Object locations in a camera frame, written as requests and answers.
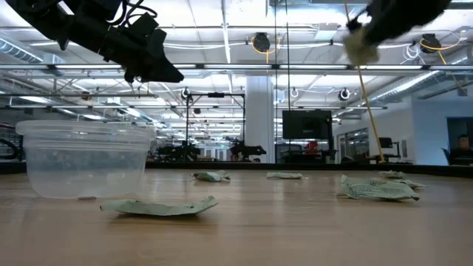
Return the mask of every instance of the table surface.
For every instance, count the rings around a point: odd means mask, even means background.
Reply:
[[[0,176],[0,265],[472,265],[473,179],[409,175],[421,200],[337,198],[340,176],[267,180],[230,171],[204,183],[191,171],[147,170],[137,196],[219,205],[198,216],[100,211],[103,200],[44,199],[24,174]]]

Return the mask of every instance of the plastic container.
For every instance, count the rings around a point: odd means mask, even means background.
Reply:
[[[156,133],[136,126],[61,120],[16,124],[27,173],[43,197],[115,197],[137,189]]]

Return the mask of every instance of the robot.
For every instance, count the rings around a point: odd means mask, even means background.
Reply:
[[[372,0],[371,4],[347,23],[350,35],[344,39],[348,58],[353,64],[378,61],[376,47],[389,38],[397,38],[413,27],[436,19],[451,0]],[[371,22],[361,25],[358,17],[367,13]]]
[[[157,29],[156,12],[128,0],[64,0],[74,13],[68,15],[61,0],[7,0],[28,23],[62,50],[70,41],[114,61],[125,69],[125,80],[132,83],[161,81],[178,83],[184,76],[164,55],[166,33]],[[119,7],[120,18],[112,21]],[[132,14],[136,9],[149,13]],[[139,17],[130,23],[129,19]]]

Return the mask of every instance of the television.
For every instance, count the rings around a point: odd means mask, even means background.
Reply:
[[[282,138],[288,139],[319,139],[332,138],[332,112],[313,111],[282,111]]]

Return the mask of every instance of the pillar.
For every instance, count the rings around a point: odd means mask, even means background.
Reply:
[[[246,78],[245,142],[247,146],[261,146],[266,151],[266,155],[258,156],[261,163],[274,163],[273,98],[270,77]]]

